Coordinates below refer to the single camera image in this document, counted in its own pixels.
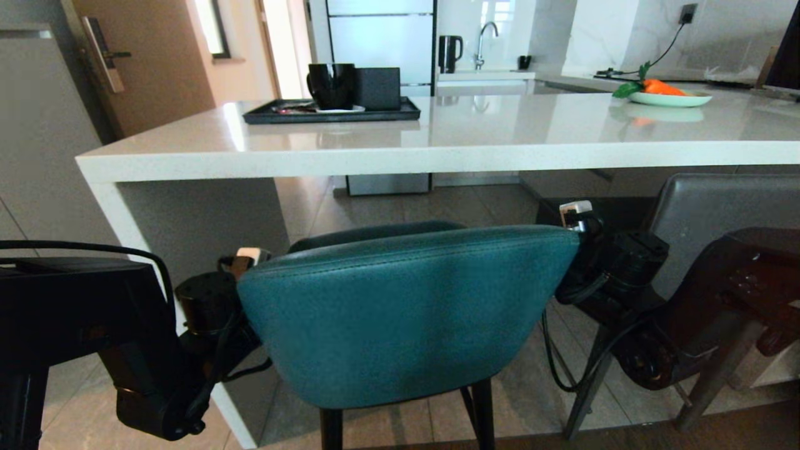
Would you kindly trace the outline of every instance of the power cord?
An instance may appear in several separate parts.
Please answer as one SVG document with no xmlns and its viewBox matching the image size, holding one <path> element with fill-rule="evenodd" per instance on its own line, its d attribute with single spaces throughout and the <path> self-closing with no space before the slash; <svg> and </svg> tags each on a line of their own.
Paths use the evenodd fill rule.
<svg viewBox="0 0 800 450">
<path fill-rule="evenodd" d="M 680 28 L 678 28 L 678 32 L 677 32 L 677 33 L 675 33 L 675 37 L 674 37 L 674 38 L 672 38 L 672 42 L 670 43 L 670 46 L 668 46 L 668 47 L 666 48 L 666 50 L 664 51 L 664 53 L 662 53 L 662 55 L 661 55 L 661 56 L 659 56 L 659 57 L 658 57 L 658 59 L 656 59 L 654 63 L 650 64 L 650 67 L 652 67 L 652 66 L 655 66 L 656 64 L 658 64 L 658 62 L 659 62 L 659 61 L 661 61 L 662 59 L 664 59 L 664 57 L 666 56 L 666 54 L 670 53 L 670 50 L 672 50 L 672 46 L 674 46 L 674 45 L 675 45 L 675 41 L 677 41 L 677 40 L 678 40 L 678 36 L 681 34 L 681 31 L 683 30 L 683 27 L 684 27 L 685 25 L 686 25 L 685 23 L 682 23 L 682 24 L 681 24 Z M 614 73 L 614 74 L 616 74 L 616 75 L 630 75 L 630 74 L 637 74 L 638 72 L 639 72 L 639 70 L 637 69 L 637 70 L 632 70 L 631 72 L 620 72 L 620 73 Z"/>
<path fill-rule="evenodd" d="M 568 384 L 565 384 L 561 380 L 561 377 L 558 375 L 558 371 L 556 370 L 555 362 L 553 361 L 553 349 L 552 349 L 552 342 L 551 342 L 552 338 L 550 337 L 550 330 L 547 327 L 547 310 L 543 311 L 542 312 L 542 334 L 544 335 L 544 340 L 545 340 L 545 351 L 547 353 L 547 363 L 548 363 L 548 365 L 550 365 L 550 374 L 553 376 L 553 380 L 558 385 L 558 388 L 560 388 L 564 392 L 577 392 L 577 391 L 579 391 L 583 387 L 583 385 L 586 383 L 586 381 L 594 376 L 594 373 L 598 370 L 598 367 L 600 366 L 600 363 L 608 355 L 608 353 L 611 352 L 611 349 L 614 348 L 614 345 L 616 345 L 617 342 L 619 342 L 619 340 L 622 339 L 623 337 L 625 337 L 625 335 L 627 335 L 629 332 L 631 332 L 635 328 L 639 327 L 640 325 L 643 325 L 644 323 L 646 323 L 651 318 L 652 318 L 652 316 L 648 315 L 647 317 L 644 317 L 644 318 L 642 318 L 640 320 L 637 320 L 636 322 L 632 323 L 631 325 L 623 328 L 619 333 L 617 333 L 617 335 L 613 339 L 608 341 L 608 343 L 602 349 L 602 351 L 598 352 L 594 358 L 590 357 L 589 360 L 586 361 L 586 369 L 584 369 L 583 376 L 581 377 L 580 381 L 578 381 L 576 384 L 568 385 Z"/>
</svg>

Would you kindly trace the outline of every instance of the black tray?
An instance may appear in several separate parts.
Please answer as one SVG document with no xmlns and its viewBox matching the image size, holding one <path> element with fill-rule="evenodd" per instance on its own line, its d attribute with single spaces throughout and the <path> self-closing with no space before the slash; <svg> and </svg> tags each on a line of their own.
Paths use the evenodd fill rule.
<svg viewBox="0 0 800 450">
<path fill-rule="evenodd" d="M 273 100 L 266 105 L 246 112 L 245 122 L 251 125 L 262 123 L 314 123 L 314 122 L 371 122 L 378 120 L 418 120 L 419 109 L 408 97 L 400 98 L 400 109 L 396 111 L 353 111 L 346 113 L 279 114 L 277 109 L 302 105 L 310 100 Z"/>
</svg>

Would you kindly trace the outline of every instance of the white countertop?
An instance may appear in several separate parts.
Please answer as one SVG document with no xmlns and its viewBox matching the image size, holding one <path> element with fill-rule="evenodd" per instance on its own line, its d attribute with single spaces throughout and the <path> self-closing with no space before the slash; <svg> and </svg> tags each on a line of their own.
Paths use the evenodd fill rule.
<svg viewBox="0 0 800 450">
<path fill-rule="evenodd" d="M 412 98 L 419 121 L 247 125 L 215 110 L 78 156 L 90 183 L 799 164 L 800 104 L 713 91 L 694 109 L 610 94 Z"/>
<path fill-rule="evenodd" d="M 532 80 L 536 72 L 528 70 L 456 70 L 452 74 L 436 74 L 439 82 L 449 81 L 495 81 L 495 80 Z"/>
</svg>

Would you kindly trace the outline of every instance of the carrot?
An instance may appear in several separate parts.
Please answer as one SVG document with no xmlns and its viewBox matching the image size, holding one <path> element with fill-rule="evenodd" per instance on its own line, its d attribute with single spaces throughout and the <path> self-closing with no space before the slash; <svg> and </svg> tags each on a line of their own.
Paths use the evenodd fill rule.
<svg viewBox="0 0 800 450">
<path fill-rule="evenodd" d="M 661 80 L 654 78 L 647 79 L 644 82 L 646 94 L 661 94 L 661 95 L 681 95 L 686 96 L 682 90 L 677 87 L 670 86 Z"/>
</svg>

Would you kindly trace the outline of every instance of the green leaves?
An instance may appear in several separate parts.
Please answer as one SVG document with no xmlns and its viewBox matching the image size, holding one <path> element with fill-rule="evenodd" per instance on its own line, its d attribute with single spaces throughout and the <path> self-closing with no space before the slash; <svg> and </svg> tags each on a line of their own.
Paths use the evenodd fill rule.
<svg viewBox="0 0 800 450">
<path fill-rule="evenodd" d="M 613 96 L 615 98 L 628 98 L 629 95 L 633 94 L 634 92 L 639 92 L 640 90 L 644 90 L 644 86 L 640 82 L 627 82 L 617 88 L 614 91 Z"/>
<path fill-rule="evenodd" d="M 645 90 L 645 78 L 647 78 L 647 71 L 650 70 L 652 66 L 653 65 L 650 64 L 650 61 L 639 66 L 639 81 L 632 81 L 623 84 L 614 91 L 613 96 L 615 98 L 628 98 L 634 92 Z"/>
<path fill-rule="evenodd" d="M 639 82 L 642 82 L 642 83 L 645 82 L 645 78 L 647 78 L 647 71 L 650 70 L 650 68 L 652 66 L 653 65 L 650 64 L 650 61 L 645 62 L 644 64 L 639 66 Z"/>
</svg>

